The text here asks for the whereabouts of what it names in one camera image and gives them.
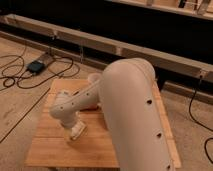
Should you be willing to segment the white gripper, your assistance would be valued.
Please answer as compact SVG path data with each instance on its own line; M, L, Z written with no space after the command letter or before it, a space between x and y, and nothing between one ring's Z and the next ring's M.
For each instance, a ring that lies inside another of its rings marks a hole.
M64 137L67 140L76 140L84 131L84 123L78 121L73 127L64 129Z

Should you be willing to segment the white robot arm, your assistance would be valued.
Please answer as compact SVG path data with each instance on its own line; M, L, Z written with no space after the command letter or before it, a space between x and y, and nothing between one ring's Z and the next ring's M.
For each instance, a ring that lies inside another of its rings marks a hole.
M77 113L100 104L121 171L176 171L154 98L154 82L150 62L117 60L82 90L58 92L50 115L77 138L83 130Z

